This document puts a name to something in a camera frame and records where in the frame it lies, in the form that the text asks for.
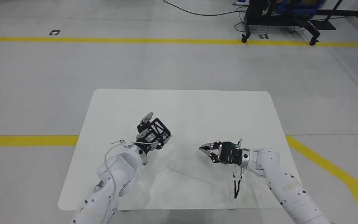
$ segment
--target gray floor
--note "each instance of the gray floor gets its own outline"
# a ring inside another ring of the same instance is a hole
[[[231,1],[172,0],[201,13]],[[240,39],[237,15],[198,17],[160,0],[7,0],[0,36]],[[357,41],[356,18],[322,41]],[[257,34],[266,32],[258,27]],[[269,27],[271,40],[309,40]],[[79,134],[97,88],[258,90],[271,94],[285,134],[355,178],[358,51],[254,45],[0,43],[0,135]],[[68,223],[57,207],[74,147],[1,147],[0,220]],[[291,150],[304,186],[336,224],[354,223],[346,185]],[[119,212],[113,223],[292,223],[282,209]]]

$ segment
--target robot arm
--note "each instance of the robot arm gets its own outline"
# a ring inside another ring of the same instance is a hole
[[[241,140],[238,144],[216,141],[204,144],[199,149],[214,163],[239,165],[241,178],[244,170],[266,178],[267,186],[294,223],[331,224],[294,175],[279,166],[278,153],[269,148],[249,150],[240,146]],[[257,152],[256,164],[252,161],[254,152]]]
[[[139,134],[135,142],[125,143],[123,140],[114,143],[109,151],[117,146],[126,150],[106,159],[98,168],[100,178],[93,192],[83,201],[82,206],[75,212],[72,224],[108,224],[118,207],[119,197],[125,195],[138,179],[140,168],[147,164],[147,154],[160,150],[171,138],[170,131],[155,118],[150,122],[153,113],[149,113],[137,126]]]

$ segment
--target cart wheel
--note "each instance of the cart wheel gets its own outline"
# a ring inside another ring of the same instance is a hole
[[[319,42],[317,39],[312,38],[311,41],[309,42],[309,45],[313,46],[313,45],[315,45],[317,42]]]
[[[247,37],[245,36],[245,35],[241,35],[242,36],[242,39],[241,39],[241,41],[243,42],[243,43],[246,43],[246,41],[247,41]]]

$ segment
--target yellow tape stripe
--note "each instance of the yellow tape stripe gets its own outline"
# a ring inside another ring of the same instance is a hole
[[[0,146],[75,146],[78,136],[0,136]]]
[[[344,182],[358,204],[358,181],[291,136],[286,136],[290,147]],[[75,146],[78,136],[0,136],[0,146]]]
[[[336,166],[335,164],[328,161],[326,158],[320,156],[307,146],[303,145],[296,139],[294,139],[291,136],[286,136],[287,143],[290,147],[294,148],[296,151],[300,152],[302,155],[304,155],[306,158],[317,164],[318,166],[322,167],[326,171],[328,171],[330,174],[335,176],[336,178],[340,179],[343,183],[345,183],[350,190],[355,202],[358,204],[358,181]]]
[[[243,45],[241,40],[215,39],[151,39],[151,38],[61,38],[61,37],[20,37],[3,36],[0,42],[38,42],[38,43],[123,43],[123,44],[214,44],[214,45]],[[276,41],[248,40],[248,45],[281,45],[309,46],[308,41]],[[316,46],[357,48],[358,42],[319,42]]]

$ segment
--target white table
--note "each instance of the white table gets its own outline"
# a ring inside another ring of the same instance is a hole
[[[267,92],[96,90],[58,202],[60,209],[76,210],[82,204],[99,181],[96,171],[110,143],[135,140],[136,126],[150,111],[172,138],[163,149],[148,153],[147,166],[133,189],[120,198],[119,210],[280,208],[266,180],[249,172],[233,199],[234,165],[213,164],[199,151],[202,144],[216,140],[242,138],[242,147],[274,148],[280,165],[299,179]]]

